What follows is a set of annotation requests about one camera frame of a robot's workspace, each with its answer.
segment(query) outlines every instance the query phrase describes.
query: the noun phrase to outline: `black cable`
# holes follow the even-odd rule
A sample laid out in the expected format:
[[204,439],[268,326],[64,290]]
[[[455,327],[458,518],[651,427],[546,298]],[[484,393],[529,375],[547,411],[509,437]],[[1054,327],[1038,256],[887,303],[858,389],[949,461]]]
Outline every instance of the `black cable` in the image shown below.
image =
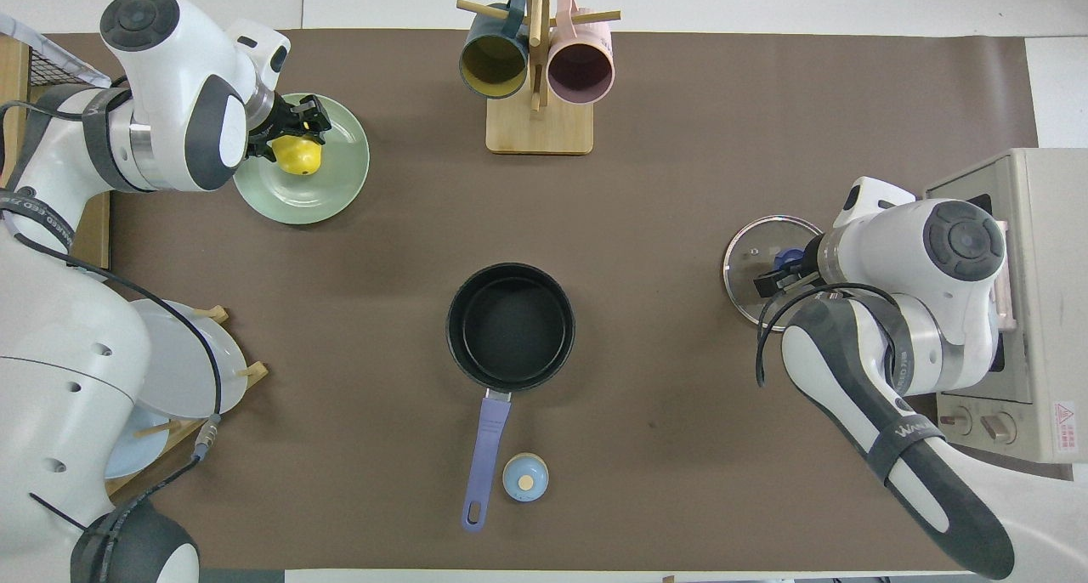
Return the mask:
[[177,311],[177,309],[174,309],[173,307],[166,305],[166,301],[162,300],[160,297],[154,296],[154,294],[152,294],[148,289],[145,289],[139,285],[134,284],[133,282],[129,282],[124,277],[121,277],[120,274],[110,273],[109,270],[104,270],[101,269],[101,266],[95,266],[94,264],[89,264],[89,262],[82,261],[78,258],[73,257],[73,255],[66,255],[64,252],[59,252],[58,250],[53,250],[51,247],[42,246],[41,243],[34,241],[34,239],[27,238],[26,235],[22,234],[22,232],[16,232],[15,239],[18,243],[23,243],[24,246],[30,247],[32,250],[37,250],[37,252],[41,252],[44,255],[51,255],[51,257],[58,260],[69,262],[69,264],[71,265],[78,266],[79,269],[83,270],[89,270],[89,272],[95,274],[101,274],[102,277],[106,277],[107,280],[112,280],[118,284],[121,284],[122,286],[132,289],[133,292],[139,293],[144,297],[147,297],[151,301],[154,301],[154,303],[159,305],[159,307],[166,309],[168,313],[174,315],[175,319],[178,320],[178,322],[181,322],[186,328],[188,328],[190,333],[197,336],[197,339],[203,347],[205,353],[208,356],[208,362],[211,364],[212,377],[214,379],[215,382],[215,406],[213,412],[217,415],[220,414],[220,409],[222,408],[223,405],[223,380],[219,374],[219,364],[215,363],[215,355],[212,353],[211,346],[210,344],[208,344],[208,339],[206,339],[205,336],[200,334],[200,331],[198,331],[198,328],[194,326],[194,324],[189,322],[186,319],[186,317],[182,315]]
[[769,322],[767,322],[767,327],[764,328],[763,327],[763,317],[767,312],[767,309],[770,307],[770,303],[774,300],[777,300],[776,297],[770,297],[770,299],[768,301],[766,301],[766,303],[764,303],[764,306],[763,306],[763,312],[759,313],[759,321],[761,321],[761,323],[758,324],[759,332],[758,332],[758,336],[756,337],[756,348],[755,348],[755,383],[756,383],[756,385],[758,385],[759,387],[762,387],[762,386],[764,386],[764,384],[766,384],[766,379],[764,377],[764,371],[763,371],[763,350],[766,347],[767,338],[770,336],[770,333],[772,332],[770,327],[774,326],[774,324],[777,324],[778,320],[782,319],[782,315],[786,313],[786,311],[789,310],[789,308],[792,308],[793,305],[796,305],[801,300],[804,300],[805,297],[811,297],[811,296],[814,296],[814,295],[818,295],[820,293],[827,293],[827,292],[830,292],[831,289],[865,289],[865,292],[867,292],[867,293],[874,293],[875,295],[877,295],[879,297],[882,297],[882,299],[885,299],[886,301],[889,301],[889,303],[891,303],[891,306],[894,307],[895,309],[899,308],[898,301],[895,301],[895,299],[893,299],[893,297],[891,297],[891,295],[889,295],[888,293],[883,292],[881,288],[877,288],[875,286],[870,286],[870,285],[867,285],[867,284],[855,284],[855,282],[839,282],[839,284],[827,284],[827,285],[824,285],[824,286],[816,286],[813,289],[808,289],[807,292],[801,293],[800,295],[798,295],[795,297],[792,297],[792,299],[790,299],[789,301],[786,301],[786,305],[783,305],[781,307],[781,309],[778,309],[778,312],[775,313],[775,315],[769,320]]
[[82,114],[73,114],[70,113],[70,111],[48,110],[48,108],[46,107],[38,107],[35,106],[35,103],[27,103],[26,100],[8,100],[7,103],[0,106],[0,172],[3,171],[4,162],[7,161],[7,157],[4,156],[4,149],[3,149],[3,138],[4,138],[3,119],[4,115],[8,115],[8,110],[11,110],[12,107],[23,107],[25,108],[25,110],[37,111],[37,113],[39,114],[47,114],[49,115],[49,117],[62,119],[62,121],[81,122],[83,119]]
[[46,501],[46,499],[42,498],[41,496],[38,496],[38,494],[35,494],[34,492],[30,492],[30,498],[34,498],[34,500],[36,503],[38,503],[42,507],[45,507],[45,508],[49,509],[50,511],[52,511],[54,516],[57,516],[59,518],[62,518],[62,520],[71,523],[72,525],[78,528],[79,530],[82,530],[84,532],[87,532],[87,526],[86,525],[84,525],[84,524],[75,521],[74,519],[72,519],[71,517],[69,517],[67,513],[65,513],[64,511],[62,511],[62,510],[58,509],[57,507],[50,505],[50,503]]
[[[125,520],[127,520],[128,516],[131,516],[132,512],[136,510],[136,507],[143,505],[144,501],[150,498],[151,495],[154,494],[156,492],[177,481],[180,476],[193,470],[193,468],[196,467],[198,463],[200,463],[199,458],[196,457],[191,458],[188,461],[188,463],[186,463],[184,467],[178,468],[176,471],[171,473],[170,476],[160,481],[159,483],[156,483],[154,486],[144,491],[144,493],[140,494],[139,497],[137,497],[135,500],[128,503],[128,506],[125,508],[125,510],[121,512],[120,517],[118,517],[116,523],[113,525],[113,532],[121,530],[121,526],[125,524]],[[98,583],[107,583],[107,578],[110,574],[110,559],[112,559],[113,557],[113,545],[116,545],[116,543],[118,543],[118,535],[114,534],[113,536],[110,537],[109,542],[107,542],[106,544],[106,550],[102,553],[102,566],[98,571]]]

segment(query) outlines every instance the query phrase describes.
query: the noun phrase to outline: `mug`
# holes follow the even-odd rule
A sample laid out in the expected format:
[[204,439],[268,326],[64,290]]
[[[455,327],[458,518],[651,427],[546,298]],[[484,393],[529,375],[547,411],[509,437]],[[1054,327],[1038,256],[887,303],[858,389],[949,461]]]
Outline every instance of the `mug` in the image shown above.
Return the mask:
[[556,29],[547,55],[547,84],[553,95],[568,103],[588,106],[611,90],[616,76],[611,29],[608,22],[574,25],[571,16],[590,14],[574,0],[557,0]]
[[529,37],[522,21],[526,0],[509,0],[506,21],[477,14],[461,49],[460,71],[466,86],[486,99],[505,99],[520,90],[528,77]]

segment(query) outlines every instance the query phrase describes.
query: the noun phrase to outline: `green plate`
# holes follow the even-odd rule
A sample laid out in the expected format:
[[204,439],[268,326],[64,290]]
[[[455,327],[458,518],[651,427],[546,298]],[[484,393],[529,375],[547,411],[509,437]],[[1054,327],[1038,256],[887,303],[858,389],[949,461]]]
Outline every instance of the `green plate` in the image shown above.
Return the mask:
[[[307,92],[284,95],[297,106]],[[259,214],[283,223],[314,223],[336,215],[359,195],[370,168],[370,146],[357,117],[335,100],[318,95],[332,129],[325,133],[321,169],[313,175],[284,173],[264,158],[248,158],[234,173],[242,198]]]

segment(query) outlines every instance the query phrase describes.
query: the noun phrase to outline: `wooden base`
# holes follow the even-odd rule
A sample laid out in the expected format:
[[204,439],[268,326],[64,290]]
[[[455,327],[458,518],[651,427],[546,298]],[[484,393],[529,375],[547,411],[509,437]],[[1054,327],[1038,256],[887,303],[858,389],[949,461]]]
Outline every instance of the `wooden base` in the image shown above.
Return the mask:
[[593,150],[593,106],[571,106],[553,96],[547,107],[532,111],[532,95],[527,83],[509,98],[487,100],[487,149],[576,157]]

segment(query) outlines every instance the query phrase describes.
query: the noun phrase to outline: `wooden stand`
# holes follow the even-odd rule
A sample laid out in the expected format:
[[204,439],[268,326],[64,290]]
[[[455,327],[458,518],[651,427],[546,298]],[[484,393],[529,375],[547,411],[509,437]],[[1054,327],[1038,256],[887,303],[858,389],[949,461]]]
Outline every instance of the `wooden stand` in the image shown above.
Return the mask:
[[[486,146],[493,153],[566,153],[582,156],[593,150],[593,106],[548,100],[544,69],[551,48],[549,30],[556,25],[548,15],[551,0],[528,0],[529,75],[521,90],[506,99],[487,99]],[[458,1],[459,10],[484,16],[506,17],[506,11]],[[573,22],[619,21],[619,11],[576,16]]]

